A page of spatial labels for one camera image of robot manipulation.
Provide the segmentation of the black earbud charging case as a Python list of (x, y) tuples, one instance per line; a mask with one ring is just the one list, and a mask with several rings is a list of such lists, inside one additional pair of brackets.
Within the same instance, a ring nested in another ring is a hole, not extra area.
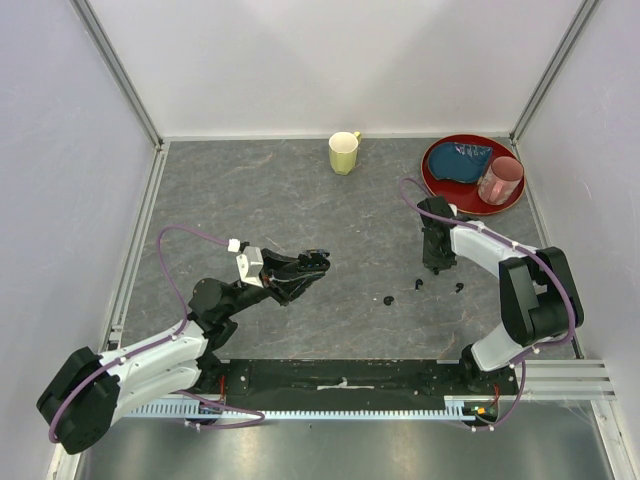
[(324, 272), (330, 268), (330, 253), (324, 249), (309, 249), (298, 255), (298, 270)]

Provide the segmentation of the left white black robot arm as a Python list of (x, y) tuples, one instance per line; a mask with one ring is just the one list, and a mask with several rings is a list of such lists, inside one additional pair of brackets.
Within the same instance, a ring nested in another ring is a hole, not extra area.
[(198, 281), (177, 324), (117, 350), (74, 351), (36, 402), (50, 441), (78, 454), (124, 415), (165, 394), (211, 392), (220, 378), (215, 352), (238, 328), (233, 316), (266, 299), (290, 304), (325, 276), (329, 256), (312, 249), (288, 257), (243, 244), (238, 279)]

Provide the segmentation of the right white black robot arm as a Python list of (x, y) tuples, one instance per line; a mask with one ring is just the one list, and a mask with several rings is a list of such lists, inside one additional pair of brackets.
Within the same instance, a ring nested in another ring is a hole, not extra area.
[(459, 257), (482, 267), (499, 282), (500, 323), (461, 354), (458, 381), (467, 392), (483, 392), (517, 360), (541, 344), (571, 341), (584, 310), (565, 253), (510, 240), (483, 222), (460, 215), (442, 196), (416, 205), (422, 220), (423, 265), (432, 273)]

